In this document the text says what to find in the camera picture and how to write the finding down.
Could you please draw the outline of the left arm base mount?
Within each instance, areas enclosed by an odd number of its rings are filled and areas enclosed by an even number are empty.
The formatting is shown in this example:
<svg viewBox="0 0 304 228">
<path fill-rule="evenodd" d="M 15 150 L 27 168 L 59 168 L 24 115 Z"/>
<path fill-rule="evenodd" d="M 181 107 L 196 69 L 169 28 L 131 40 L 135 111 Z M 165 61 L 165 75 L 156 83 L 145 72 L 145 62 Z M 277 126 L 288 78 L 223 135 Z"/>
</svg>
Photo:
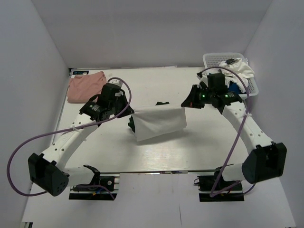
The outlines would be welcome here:
<svg viewBox="0 0 304 228">
<path fill-rule="evenodd" d="M 119 191 L 119 174 L 101 174 L 92 187 L 72 186 L 70 200 L 114 201 Z"/>
</svg>

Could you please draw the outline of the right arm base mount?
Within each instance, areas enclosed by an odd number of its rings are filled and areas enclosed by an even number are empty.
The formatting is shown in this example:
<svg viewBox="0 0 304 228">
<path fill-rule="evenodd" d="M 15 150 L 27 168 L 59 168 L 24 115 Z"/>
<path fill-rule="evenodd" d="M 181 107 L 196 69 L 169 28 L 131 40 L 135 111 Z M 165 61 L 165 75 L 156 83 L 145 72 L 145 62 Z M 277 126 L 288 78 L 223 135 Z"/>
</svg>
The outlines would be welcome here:
<svg viewBox="0 0 304 228">
<path fill-rule="evenodd" d="M 243 187 L 242 184 L 239 183 L 238 185 L 229 188 L 222 193 L 210 197 L 212 186 L 215 182 L 216 177 L 212 175 L 205 175 L 205 176 L 197 176 L 194 180 L 194 185 L 199 189 L 199 200 L 200 202 L 238 202 L 244 201 L 243 196 Z"/>
</svg>

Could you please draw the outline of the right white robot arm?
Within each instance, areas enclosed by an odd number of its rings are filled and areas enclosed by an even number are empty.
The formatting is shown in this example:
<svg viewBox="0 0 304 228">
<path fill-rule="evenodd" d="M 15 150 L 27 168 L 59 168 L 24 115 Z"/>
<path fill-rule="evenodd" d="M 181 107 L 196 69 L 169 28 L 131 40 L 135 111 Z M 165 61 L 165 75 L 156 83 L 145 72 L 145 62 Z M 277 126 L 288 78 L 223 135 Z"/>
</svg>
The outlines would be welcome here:
<svg viewBox="0 0 304 228">
<path fill-rule="evenodd" d="M 217 108 L 237 131 L 247 149 L 248 156 L 243 163 L 229 165 L 228 161 L 215 176 L 215 185 L 226 189 L 232 182 L 247 181 L 255 184 L 283 175 L 286 146 L 275 143 L 252 118 L 242 98 L 228 90 L 222 73 L 207 77 L 208 82 L 192 85 L 187 98 L 181 104 L 186 108 L 204 108 L 206 104 Z"/>
</svg>

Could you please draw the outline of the white and green t shirt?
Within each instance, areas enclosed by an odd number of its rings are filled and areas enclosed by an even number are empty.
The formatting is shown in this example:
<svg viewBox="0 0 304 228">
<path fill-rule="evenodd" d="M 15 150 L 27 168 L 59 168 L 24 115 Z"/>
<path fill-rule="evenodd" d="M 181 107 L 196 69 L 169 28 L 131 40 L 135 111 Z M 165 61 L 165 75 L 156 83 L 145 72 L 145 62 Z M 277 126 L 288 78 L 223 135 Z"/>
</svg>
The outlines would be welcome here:
<svg viewBox="0 0 304 228">
<path fill-rule="evenodd" d="M 186 126 L 185 108 L 168 102 L 135 108 L 128 122 L 137 142 L 180 131 Z"/>
</svg>

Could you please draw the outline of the plain white t shirt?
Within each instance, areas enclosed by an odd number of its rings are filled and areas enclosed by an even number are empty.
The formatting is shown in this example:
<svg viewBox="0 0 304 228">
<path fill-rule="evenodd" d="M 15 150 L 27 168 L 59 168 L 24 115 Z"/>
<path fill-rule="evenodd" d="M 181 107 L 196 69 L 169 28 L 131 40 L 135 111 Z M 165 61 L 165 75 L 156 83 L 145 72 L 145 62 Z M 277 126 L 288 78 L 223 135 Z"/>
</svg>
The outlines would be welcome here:
<svg viewBox="0 0 304 228">
<path fill-rule="evenodd" d="M 218 66 L 230 69 L 242 78 L 253 78 L 255 74 L 248 62 L 244 62 L 242 58 L 230 58 L 220 62 Z"/>
</svg>

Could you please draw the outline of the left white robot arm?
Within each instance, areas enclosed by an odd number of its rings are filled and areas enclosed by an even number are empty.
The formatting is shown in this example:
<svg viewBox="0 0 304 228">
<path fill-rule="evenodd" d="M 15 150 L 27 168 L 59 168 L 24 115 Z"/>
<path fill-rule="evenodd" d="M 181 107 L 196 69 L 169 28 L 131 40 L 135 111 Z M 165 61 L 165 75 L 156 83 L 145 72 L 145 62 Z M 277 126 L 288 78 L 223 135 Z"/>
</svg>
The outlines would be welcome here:
<svg viewBox="0 0 304 228">
<path fill-rule="evenodd" d="M 100 94 L 92 96 L 79 110 L 69 129 L 41 154 L 33 153 L 28 159 L 29 175 L 33 183 L 52 196 L 58 196 L 67 187 L 81 190 L 100 188 L 100 171 L 83 165 L 67 168 L 66 164 L 77 150 L 101 124 L 134 113 L 131 97 L 126 97 L 122 86 L 126 82 L 113 77 L 103 86 Z"/>
</svg>

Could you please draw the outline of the blue t shirt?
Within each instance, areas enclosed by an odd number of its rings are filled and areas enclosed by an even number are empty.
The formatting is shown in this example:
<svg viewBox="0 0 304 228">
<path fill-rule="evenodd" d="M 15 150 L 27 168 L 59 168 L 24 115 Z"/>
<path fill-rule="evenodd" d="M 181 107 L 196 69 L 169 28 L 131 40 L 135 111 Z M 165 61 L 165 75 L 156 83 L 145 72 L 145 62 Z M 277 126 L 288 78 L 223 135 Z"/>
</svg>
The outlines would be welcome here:
<svg viewBox="0 0 304 228">
<path fill-rule="evenodd" d="M 242 92 L 240 90 L 239 86 L 236 83 L 232 82 L 232 81 L 229 82 L 228 91 L 229 92 L 233 92 L 233 93 L 235 93 L 237 95 L 244 94 L 244 92 Z"/>
</svg>

